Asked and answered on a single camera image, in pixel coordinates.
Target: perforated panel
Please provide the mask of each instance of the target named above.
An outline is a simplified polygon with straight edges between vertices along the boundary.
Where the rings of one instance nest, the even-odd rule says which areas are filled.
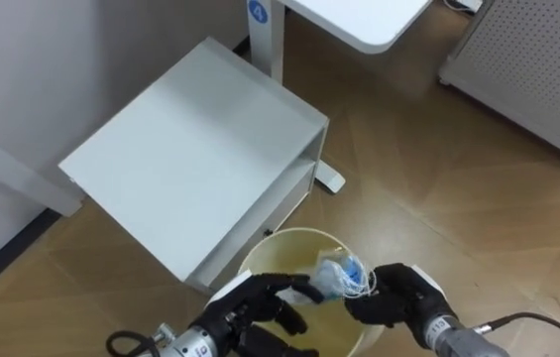
[[[560,0],[495,1],[454,65],[560,134]]]

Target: label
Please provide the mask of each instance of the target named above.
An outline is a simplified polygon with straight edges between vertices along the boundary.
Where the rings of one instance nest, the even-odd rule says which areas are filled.
[[[266,24],[269,20],[267,9],[257,0],[249,1],[249,13],[251,13],[251,16],[260,24]]]
[[[451,328],[449,322],[442,317],[435,318],[425,331],[425,342],[432,351],[436,351],[436,340],[441,333]]]

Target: blue sticker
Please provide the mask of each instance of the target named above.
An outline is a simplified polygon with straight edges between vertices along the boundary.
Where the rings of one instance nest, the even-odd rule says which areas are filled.
[[[249,12],[254,19],[260,24],[266,24],[269,20],[269,14],[267,14],[267,9],[260,4],[257,0],[249,1]]]

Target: bin rim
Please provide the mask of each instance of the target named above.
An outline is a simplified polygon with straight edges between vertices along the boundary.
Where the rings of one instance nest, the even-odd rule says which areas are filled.
[[[344,243],[342,243],[338,238],[336,238],[335,236],[333,236],[330,233],[326,233],[322,230],[316,229],[316,228],[309,228],[309,227],[292,227],[292,228],[286,228],[286,229],[281,229],[277,232],[274,232],[272,235],[264,238],[260,243],[256,244],[255,247],[253,247],[253,249],[249,252],[249,254],[247,254],[247,256],[244,258],[244,260],[242,261],[242,264],[240,265],[240,268],[238,268],[238,274],[242,274],[243,272],[243,268],[244,268],[244,264],[249,260],[249,258],[251,256],[253,256],[256,251],[260,248],[260,246],[262,246],[264,244],[265,241],[269,240],[269,239],[273,239],[279,235],[281,235],[282,233],[286,233],[286,232],[293,232],[293,231],[301,231],[301,232],[310,232],[310,233],[318,233],[321,235],[324,235],[332,240],[334,240],[337,244],[339,244],[340,247],[342,247],[343,249],[345,249],[348,253],[350,253],[351,255],[355,255],[352,250],[350,248],[348,248],[347,245],[345,245]],[[364,341],[366,339],[366,335],[367,335],[367,329],[370,328],[371,326],[364,326],[364,331],[361,333],[361,335],[359,336],[359,338],[357,339],[357,342],[355,343],[355,345],[352,347],[352,350],[350,351],[350,354],[348,356],[354,356],[355,354],[357,354],[358,352],[363,352],[362,346],[364,344]]]

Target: parquet floor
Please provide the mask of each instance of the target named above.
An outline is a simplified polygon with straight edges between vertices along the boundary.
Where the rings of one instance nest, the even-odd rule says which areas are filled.
[[[348,183],[316,189],[287,226],[313,226],[372,264],[419,264],[467,324],[517,310],[560,319],[560,154],[436,71],[467,19],[438,3],[386,54],[363,56],[296,15],[285,84],[331,118],[325,159]],[[125,327],[183,329],[205,298],[91,201],[0,276],[0,357],[104,356]],[[517,322],[513,356],[560,356],[560,332]],[[404,327],[367,356],[429,356]]]

